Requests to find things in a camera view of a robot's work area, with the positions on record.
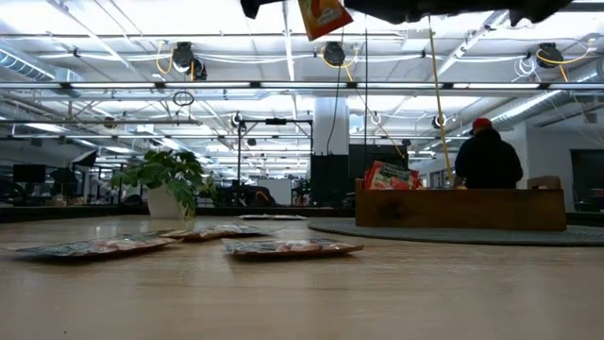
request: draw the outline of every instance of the orange snack bag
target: orange snack bag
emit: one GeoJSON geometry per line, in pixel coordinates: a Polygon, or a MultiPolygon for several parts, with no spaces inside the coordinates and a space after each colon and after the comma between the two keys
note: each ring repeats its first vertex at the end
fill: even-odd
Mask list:
{"type": "Polygon", "coordinates": [[[352,23],[352,17],[338,0],[298,0],[298,4],[311,42],[352,23]]]}

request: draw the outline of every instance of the yellow cord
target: yellow cord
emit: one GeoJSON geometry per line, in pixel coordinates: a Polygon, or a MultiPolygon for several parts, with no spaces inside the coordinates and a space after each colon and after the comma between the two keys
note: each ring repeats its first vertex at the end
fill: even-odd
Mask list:
{"type": "Polygon", "coordinates": [[[159,66],[159,52],[161,52],[161,47],[163,46],[163,42],[159,42],[159,47],[158,47],[158,57],[155,59],[155,64],[156,66],[158,66],[158,70],[167,75],[170,73],[170,71],[172,71],[172,56],[174,55],[174,48],[172,50],[170,50],[170,65],[168,65],[168,70],[164,70],[161,68],[161,66],[159,66]]]}
{"type": "Polygon", "coordinates": [[[566,72],[564,71],[564,68],[562,67],[562,65],[560,66],[560,72],[562,73],[562,77],[564,78],[565,82],[568,82],[568,76],[566,76],[566,72]]]}
{"type": "Polygon", "coordinates": [[[441,93],[438,88],[438,71],[436,71],[436,56],[434,53],[434,32],[432,31],[431,16],[428,16],[428,26],[430,35],[430,49],[432,51],[432,72],[434,73],[434,88],[436,89],[436,104],[438,105],[438,123],[441,127],[441,142],[443,143],[443,152],[445,153],[446,173],[449,181],[453,183],[453,172],[451,171],[451,162],[449,160],[449,150],[445,140],[445,118],[443,117],[443,108],[441,106],[441,93]]]}
{"type": "Polygon", "coordinates": [[[583,54],[582,56],[576,58],[576,59],[572,59],[572,60],[566,60],[566,61],[554,61],[554,60],[550,60],[550,59],[545,59],[543,57],[541,57],[541,55],[539,54],[540,52],[543,52],[542,49],[538,50],[537,53],[535,54],[537,56],[537,58],[539,58],[540,60],[543,60],[545,62],[548,62],[550,64],[554,64],[554,65],[566,65],[569,63],[573,63],[575,61],[579,61],[582,60],[583,58],[587,57],[587,55],[589,54],[589,49],[587,49],[587,51],[585,51],[585,54],[583,54]]]}
{"type": "Polygon", "coordinates": [[[327,60],[325,60],[325,47],[321,48],[321,60],[325,63],[325,65],[331,67],[331,68],[344,68],[346,70],[346,73],[348,74],[348,79],[350,80],[350,82],[354,81],[352,79],[352,75],[350,74],[350,70],[348,70],[348,67],[350,67],[350,65],[352,65],[353,63],[355,63],[355,60],[357,59],[357,55],[359,54],[359,50],[355,49],[355,58],[352,59],[352,61],[348,62],[347,64],[344,64],[342,66],[333,66],[330,65],[327,60]]]}

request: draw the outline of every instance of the person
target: person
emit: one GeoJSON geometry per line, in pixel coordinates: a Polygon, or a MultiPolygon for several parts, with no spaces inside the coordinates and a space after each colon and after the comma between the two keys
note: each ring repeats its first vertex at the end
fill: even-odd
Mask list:
{"type": "Polygon", "coordinates": [[[472,124],[472,138],[465,141],[455,160],[455,187],[468,189],[515,189],[523,177],[513,146],[501,140],[487,118],[472,124]]]}

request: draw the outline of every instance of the red cap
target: red cap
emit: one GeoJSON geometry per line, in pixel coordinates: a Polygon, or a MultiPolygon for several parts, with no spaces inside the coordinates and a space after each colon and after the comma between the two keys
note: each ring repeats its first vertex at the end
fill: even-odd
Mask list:
{"type": "Polygon", "coordinates": [[[474,130],[477,128],[493,128],[493,123],[488,118],[477,118],[472,123],[472,131],[470,134],[474,134],[474,130]]]}

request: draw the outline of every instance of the black jacket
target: black jacket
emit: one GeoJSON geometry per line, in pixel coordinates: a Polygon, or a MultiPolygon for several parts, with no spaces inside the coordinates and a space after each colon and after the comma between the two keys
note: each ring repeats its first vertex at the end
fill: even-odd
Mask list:
{"type": "Polygon", "coordinates": [[[513,147],[494,129],[485,129],[465,141],[455,160],[456,175],[466,178],[467,188],[515,188],[523,176],[513,147]]]}

